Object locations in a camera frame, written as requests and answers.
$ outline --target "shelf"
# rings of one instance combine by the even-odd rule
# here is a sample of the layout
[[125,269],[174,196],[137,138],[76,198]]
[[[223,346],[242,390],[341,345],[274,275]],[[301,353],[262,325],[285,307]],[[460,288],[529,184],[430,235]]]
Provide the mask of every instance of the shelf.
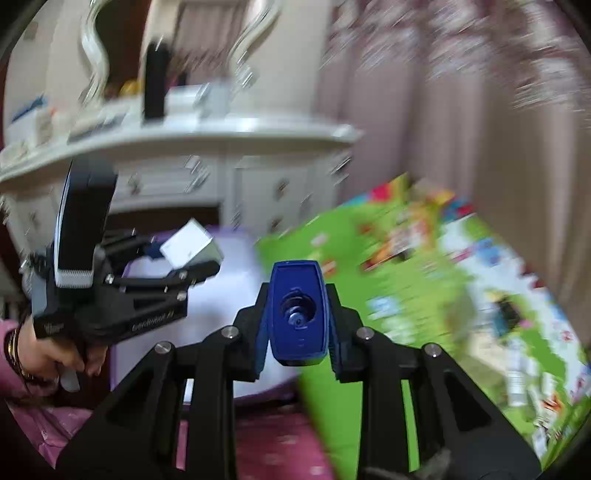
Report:
[[71,160],[95,151],[124,148],[132,154],[133,147],[157,143],[178,146],[182,144],[191,153],[192,147],[206,140],[223,142],[290,140],[320,141],[335,144],[353,144],[362,133],[351,125],[334,124],[306,116],[225,116],[199,118],[195,113],[169,115],[163,121],[142,124],[139,120],[123,122],[119,127],[97,132],[83,140],[67,143],[66,138],[54,139],[29,153],[16,163],[0,170],[0,183],[23,176],[49,165]]

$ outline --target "pink sleeve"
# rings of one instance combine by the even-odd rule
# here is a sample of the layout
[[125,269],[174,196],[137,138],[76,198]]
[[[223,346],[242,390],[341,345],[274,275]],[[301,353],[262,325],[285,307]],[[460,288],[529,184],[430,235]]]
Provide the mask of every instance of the pink sleeve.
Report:
[[17,323],[12,320],[0,320],[0,397],[22,398],[26,397],[29,393],[38,397],[51,395],[57,388],[57,381],[48,387],[29,385],[27,391],[22,378],[10,366],[4,352],[4,339],[16,327]]

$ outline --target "mirror frame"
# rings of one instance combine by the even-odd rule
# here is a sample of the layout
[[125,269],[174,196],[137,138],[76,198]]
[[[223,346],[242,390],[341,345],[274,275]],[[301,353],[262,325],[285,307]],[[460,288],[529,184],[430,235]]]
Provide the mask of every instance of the mirror frame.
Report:
[[[96,18],[102,8],[118,0],[90,0],[90,11],[82,22],[80,44],[90,65],[90,81],[80,94],[83,107],[104,103],[103,93],[109,78],[109,57],[96,30]],[[228,54],[228,70],[238,88],[252,84],[255,73],[246,60],[252,54],[250,47],[273,25],[283,8],[284,0],[265,0],[265,6],[243,30]]]

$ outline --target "black bottle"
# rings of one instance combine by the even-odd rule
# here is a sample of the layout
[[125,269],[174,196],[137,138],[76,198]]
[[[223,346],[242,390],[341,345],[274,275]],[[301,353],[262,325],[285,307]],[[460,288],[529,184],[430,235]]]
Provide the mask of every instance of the black bottle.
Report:
[[144,120],[164,118],[166,77],[170,50],[164,41],[153,41],[146,52]]

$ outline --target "drawer knob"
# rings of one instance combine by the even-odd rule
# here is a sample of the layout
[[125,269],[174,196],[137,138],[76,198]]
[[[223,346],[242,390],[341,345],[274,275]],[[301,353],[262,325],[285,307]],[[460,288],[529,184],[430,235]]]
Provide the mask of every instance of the drawer knob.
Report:
[[199,155],[189,155],[184,167],[190,168],[191,175],[195,175],[195,172],[201,167],[201,157]]
[[31,221],[31,225],[35,227],[36,230],[39,230],[39,218],[37,217],[37,212],[29,213],[29,220]]
[[311,199],[312,194],[309,194],[306,195],[304,199],[300,202],[300,220],[305,219],[309,215]]
[[3,195],[0,197],[0,218],[2,218],[2,224],[6,225],[8,223],[8,217],[10,216],[10,208],[8,207],[8,202],[6,197]]
[[242,211],[240,208],[236,211],[236,214],[232,217],[232,227],[234,230],[242,225]]
[[201,173],[199,173],[199,175],[197,175],[197,177],[195,177],[191,183],[189,183],[189,185],[187,185],[187,187],[184,189],[185,193],[191,193],[194,192],[195,190],[199,190],[203,184],[207,181],[207,179],[209,178],[209,170],[207,169],[203,169],[201,171]]
[[290,185],[289,180],[280,180],[275,188],[275,200],[281,200],[287,192],[287,187]]
[[353,157],[351,157],[351,156],[345,158],[341,163],[339,163],[335,168],[333,168],[330,171],[330,174],[336,175],[336,174],[341,173],[344,169],[347,168],[347,166],[349,165],[349,163],[351,163],[352,160],[353,160]]
[[282,217],[277,217],[271,220],[271,223],[269,224],[269,233],[276,233],[276,231],[279,230],[282,221]]
[[142,186],[139,181],[139,174],[137,172],[129,178],[127,185],[129,186],[132,195],[138,195],[141,192]]

